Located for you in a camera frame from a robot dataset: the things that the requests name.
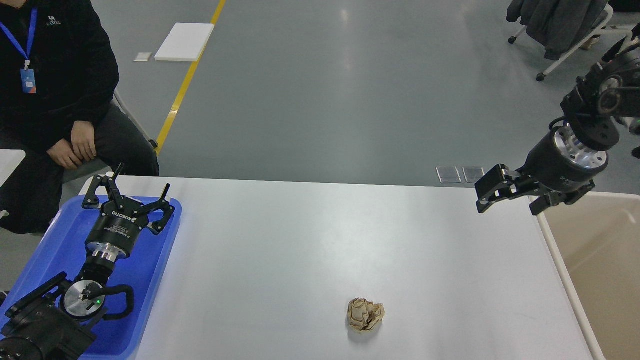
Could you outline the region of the person's right hand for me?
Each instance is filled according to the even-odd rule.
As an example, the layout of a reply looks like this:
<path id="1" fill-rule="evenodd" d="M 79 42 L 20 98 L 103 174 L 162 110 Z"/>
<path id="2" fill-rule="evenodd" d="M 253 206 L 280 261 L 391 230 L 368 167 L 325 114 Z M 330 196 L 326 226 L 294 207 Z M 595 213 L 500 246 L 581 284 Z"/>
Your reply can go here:
<path id="1" fill-rule="evenodd" d="M 65 170 L 75 171 L 82 166 L 82 160 L 74 153 L 71 144 L 61 139 L 46 151 L 50 159 Z"/>

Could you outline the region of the person's left hand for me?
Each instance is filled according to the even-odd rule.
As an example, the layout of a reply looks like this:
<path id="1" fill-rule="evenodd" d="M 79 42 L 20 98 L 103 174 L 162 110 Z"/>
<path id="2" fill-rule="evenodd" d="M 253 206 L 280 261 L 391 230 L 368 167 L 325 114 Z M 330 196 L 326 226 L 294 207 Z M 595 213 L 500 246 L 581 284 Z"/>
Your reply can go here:
<path id="1" fill-rule="evenodd" d="M 74 155 L 82 161 L 98 157 L 95 144 L 95 128 L 89 121 L 74 121 L 71 128 L 71 145 Z"/>

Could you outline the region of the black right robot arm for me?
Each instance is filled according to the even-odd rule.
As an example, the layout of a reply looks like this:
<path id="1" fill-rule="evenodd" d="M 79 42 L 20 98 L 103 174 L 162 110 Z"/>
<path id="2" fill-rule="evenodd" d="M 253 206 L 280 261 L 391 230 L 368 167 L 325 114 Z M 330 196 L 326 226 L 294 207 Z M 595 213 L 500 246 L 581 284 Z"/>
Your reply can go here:
<path id="1" fill-rule="evenodd" d="M 573 205 L 595 187 L 594 177 L 609 164 L 608 151 L 620 139 L 616 125 L 639 134 L 639 45 L 610 61 L 595 63 L 562 100 L 563 116 L 510 170 L 497 164 L 475 183 L 480 214 L 495 203 L 533 196 L 532 215 L 560 204 Z"/>

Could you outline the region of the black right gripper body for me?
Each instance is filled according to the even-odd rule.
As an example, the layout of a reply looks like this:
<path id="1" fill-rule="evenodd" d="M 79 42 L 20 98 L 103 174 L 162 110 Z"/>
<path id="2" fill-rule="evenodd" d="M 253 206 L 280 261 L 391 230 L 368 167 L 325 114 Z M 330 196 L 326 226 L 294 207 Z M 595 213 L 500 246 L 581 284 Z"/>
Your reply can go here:
<path id="1" fill-rule="evenodd" d="M 587 147 L 571 126 L 555 126 L 528 153 L 518 168 L 521 180 L 536 185 L 541 195 L 574 192 L 571 205 L 595 187 L 594 177 L 608 166 L 606 151 Z"/>

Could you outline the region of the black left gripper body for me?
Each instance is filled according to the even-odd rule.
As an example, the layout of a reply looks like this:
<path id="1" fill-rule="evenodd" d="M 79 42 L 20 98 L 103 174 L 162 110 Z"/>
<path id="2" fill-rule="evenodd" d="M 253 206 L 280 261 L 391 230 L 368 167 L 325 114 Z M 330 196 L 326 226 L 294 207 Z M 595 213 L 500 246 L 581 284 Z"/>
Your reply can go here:
<path id="1" fill-rule="evenodd" d="M 150 210 L 137 199 L 124 196 L 121 202 L 108 200 L 85 241 L 88 256 L 105 253 L 108 260 L 128 259 L 144 227 Z"/>

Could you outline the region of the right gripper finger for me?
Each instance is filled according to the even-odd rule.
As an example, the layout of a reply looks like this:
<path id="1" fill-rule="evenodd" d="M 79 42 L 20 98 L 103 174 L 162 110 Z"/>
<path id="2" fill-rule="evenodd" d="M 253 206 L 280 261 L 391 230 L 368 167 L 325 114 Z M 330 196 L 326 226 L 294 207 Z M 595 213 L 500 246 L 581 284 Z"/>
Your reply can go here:
<path id="1" fill-rule="evenodd" d="M 477 212 L 484 214 L 497 202 L 521 198 L 525 194 L 521 184 L 520 173 L 505 164 L 496 164 L 474 184 Z"/>
<path id="2" fill-rule="evenodd" d="M 551 207 L 557 207 L 560 203 L 566 204 L 567 202 L 570 202 L 574 197 L 575 192 L 562 193 L 558 191 L 550 191 L 538 196 L 537 199 L 530 203 L 529 209 L 533 216 L 537 216 Z"/>

